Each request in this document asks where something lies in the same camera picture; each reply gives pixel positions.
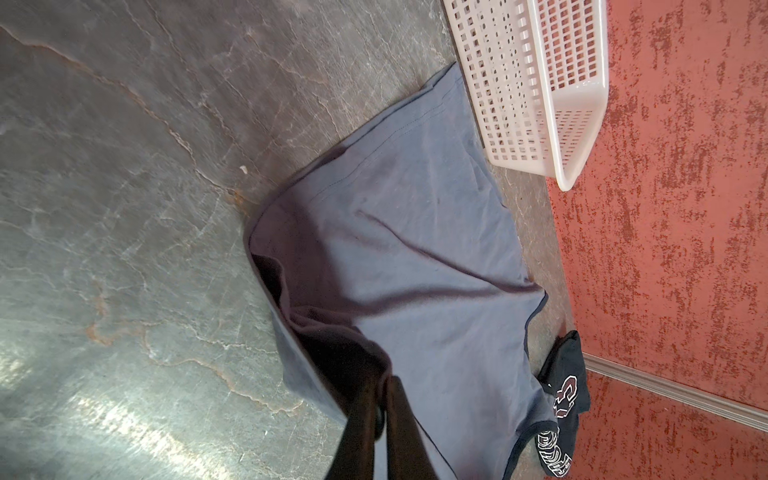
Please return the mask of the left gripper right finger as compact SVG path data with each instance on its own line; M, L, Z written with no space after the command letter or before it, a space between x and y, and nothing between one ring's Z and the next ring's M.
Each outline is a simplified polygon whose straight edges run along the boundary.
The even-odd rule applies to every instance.
M387 381L385 406L387 478L437 479L404 387L396 376Z

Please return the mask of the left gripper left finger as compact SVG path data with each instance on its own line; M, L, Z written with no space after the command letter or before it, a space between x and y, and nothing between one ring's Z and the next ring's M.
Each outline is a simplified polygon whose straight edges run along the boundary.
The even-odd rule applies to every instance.
M326 480L371 480L377 428L376 379L359 389Z

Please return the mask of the navy tank top red trim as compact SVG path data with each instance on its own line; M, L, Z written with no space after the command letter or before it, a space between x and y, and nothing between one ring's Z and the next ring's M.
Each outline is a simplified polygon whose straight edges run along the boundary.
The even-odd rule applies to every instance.
M591 405L581 339L576 330L556 340L538 380L553 397L556 425L537 434L536 451L548 476L565 478L573 462L579 416L588 412Z

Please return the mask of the grey-blue tank top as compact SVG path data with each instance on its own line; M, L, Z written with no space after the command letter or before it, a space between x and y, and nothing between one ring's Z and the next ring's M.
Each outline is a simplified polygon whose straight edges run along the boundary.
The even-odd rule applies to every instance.
M507 479L552 428L533 376L529 279L451 65L298 172L245 235L284 384L344 418L398 377L441 479Z

